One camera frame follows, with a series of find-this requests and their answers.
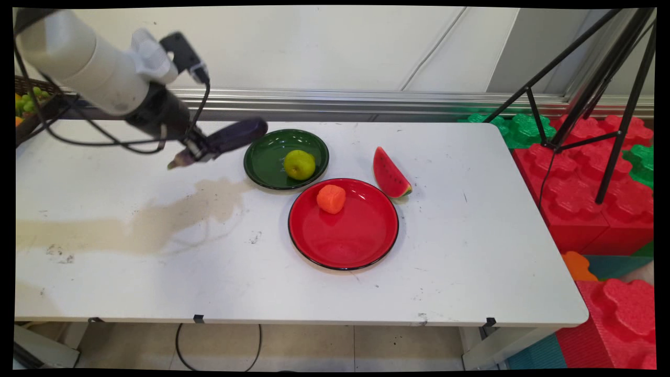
plate rim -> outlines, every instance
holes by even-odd
[[[291,232],[291,214],[293,213],[293,207],[295,206],[295,202],[297,202],[297,200],[300,199],[300,197],[301,197],[304,193],[306,193],[307,190],[305,190],[305,191],[303,191],[302,193],[300,193],[300,195],[298,195],[297,198],[295,198],[295,200],[293,201],[293,204],[291,204],[291,210],[289,211],[289,215],[288,215],[287,220],[286,220],[287,227],[288,227],[288,230],[289,230],[289,237],[291,238],[291,242],[293,243],[293,246],[295,246],[295,248],[300,252],[300,254],[302,254],[303,257],[307,258],[307,260],[309,260],[310,262],[312,262],[312,263],[314,263],[314,264],[317,264],[317,265],[319,265],[319,266],[321,266],[321,267],[325,267],[325,268],[328,268],[329,270],[335,270],[335,271],[353,271],[353,270],[360,270],[361,268],[366,268],[366,267],[372,266],[373,264],[379,262],[379,261],[382,260],[382,259],[389,253],[389,252],[391,252],[391,249],[393,249],[393,246],[395,246],[395,242],[398,240],[398,235],[400,234],[400,218],[398,217],[398,210],[395,208],[395,205],[393,204],[393,202],[391,201],[391,199],[389,198],[389,196],[386,195],[386,194],[385,194],[382,190],[380,190],[378,187],[375,187],[373,184],[370,184],[370,183],[368,183],[368,182],[365,182],[364,180],[355,179],[355,178],[344,178],[344,177],[340,177],[340,178],[329,178],[329,179],[323,180],[323,181],[321,181],[321,182],[319,182],[319,183],[325,183],[325,182],[329,182],[329,181],[331,181],[331,180],[339,180],[339,179],[355,180],[355,181],[357,181],[357,182],[361,182],[361,183],[367,184],[367,185],[373,187],[375,190],[379,191],[379,192],[384,196],[384,198],[386,198],[386,200],[391,204],[391,208],[393,208],[393,213],[395,214],[395,222],[396,222],[396,224],[397,224],[397,227],[396,227],[396,230],[395,230],[395,237],[393,238],[393,242],[391,242],[391,245],[390,245],[389,248],[384,252],[384,254],[382,254],[379,258],[377,258],[376,260],[373,260],[372,262],[370,262],[370,263],[368,263],[368,264],[364,264],[364,265],[362,265],[362,266],[357,266],[357,267],[345,267],[345,268],[327,266],[327,265],[325,265],[325,264],[323,264],[323,263],[319,263],[319,262],[317,262],[317,261],[311,259],[309,256],[305,255],[305,253],[304,253],[302,250],[300,250],[300,248],[297,246],[297,244],[295,243],[295,239],[293,238],[293,234],[292,234],[292,232]]]
[[[262,139],[264,139],[265,137],[267,137],[267,136],[269,136],[269,135],[272,135],[272,134],[274,134],[274,133],[279,133],[279,132],[283,132],[283,131],[298,131],[298,132],[302,132],[302,133],[308,133],[308,134],[310,134],[311,136],[314,136],[314,137],[315,137],[315,138],[316,138],[316,139],[317,139],[317,140],[324,146],[324,148],[326,149],[326,163],[324,164],[324,167],[323,167],[322,169],[320,169],[320,170],[317,172],[318,174],[314,174],[314,175],[313,175],[312,177],[310,177],[309,179],[304,180],[304,181],[300,182],[300,183],[297,184],[297,185],[293,185],[293,186],[289,186],[289,187],[271,186],[270,184],[265,184],[265,183],[259,182],[258,180],[255,180],[255,179],[253,178],[253,176],[252,176],[251,174],[249,174],[249,167],[247,166],[247,156],[249,155],[249,151],[251,150],[251,148],[252,148],[253,146],[256,145],[256,143],[260,142],[260,141],[261,141]],[[277,130],[272,131],[272,132],[268,132],[268,133],[266,133],[265,135],[263,135],[262,138],[260,138],[260,139],[256,140],[255,142],[251,143],[251,145],[247,148],[247,151],[245,152],[245,155],[244,155],[244,157],[243,157],[242,165],[244,166],[245,174],[247,175],[247,177],[249,177],[249,179],[251,179],[255,184],[257,184],[257,185],[259,185],[259,186],[261,186],[261,187],[265,187],[266,189],[278,190],[278,191],[285,191],[285,190],[298,189],[298,188],[300,188],[300,187],[303,187],[303,186],[305,186],[305,185],[307,185],[307,184],[310,184],[310,183],[314,182],[315,180],[319,179],[319,177],[321,177],[321,175],[323,175],[323,174],[325,173],[325,171],[326,171],[326,169],[327,169],[327,167],[328,167],[328,163],[329,163],[329,162],[330,162],[330,151],[328,150],[328,146],[326,145],[326,143],[323,141],[322,138],[319,138],[319,137],[318,137],[317,135],[315,135],[314,133],[309,132],[309,131],[305,131],[305,130],[303,130],[303,129],[297,129],[297,128],[282,128],[282,129],[277,129]]]

grapes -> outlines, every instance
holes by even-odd
[[[35,104],[33,103],[33,101],[30,101],[25,105],[23,105],[23,110],[28,111],[30,113],[33,112],[35,110]]]

red plate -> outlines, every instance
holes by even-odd
[[[316,204],[327,184],[346,192],[344,208],[331,215]],[[293,244],[307,259],[333,270],[356,270],[383,258],[398,237],[398,214],[377,187],[349,178],[329,179],[305,190],[289,213]]]

cable on floor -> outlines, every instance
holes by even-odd
[[[195,372],[198,372],[197,369],[193,368],[191,365],[189,365],[189,364],[186,362],[186,360],[184,360],[184,357],[182,356],[182,352],[181,352],[180,349],[179,349],[179,333],[182,331],[182,326],[183,326],[183,325],[184,325],[183,323],[180,323],[180,324],[179,324],[179,327],[177,327],[177,335],[176,335],[175,338],[174,338],[174,347],[175,347],[175,349],[177,350],[177,356],[179,356],[179,360],[181,360],[182,363],[184,363],[184,365],[185,365],[188,369],[191,369],[191,370],[193,370],[193,371],[195,371]],[[251,365],[247,368],[247,370],[245,370],[245,372],[248,372],[249,370],[251,370],[251,368],[253,368],[254,365],[256,365],[256,361],[258,361],[258,356],[261,354],[261,346],[262,346],[262,345],[263,345],[263,328],[262,328],[261,325],[259,324],[259,325],[258,325],[258,350],[256,351],[256,357],[254,358],[254,360],[253,360],[253,362],[251,363]]]

carrot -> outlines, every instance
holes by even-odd
[[[316,195],[316,204],[325,212],[337,214],[344,207],[346,193],[344,189],[334,184],[327,184]]]

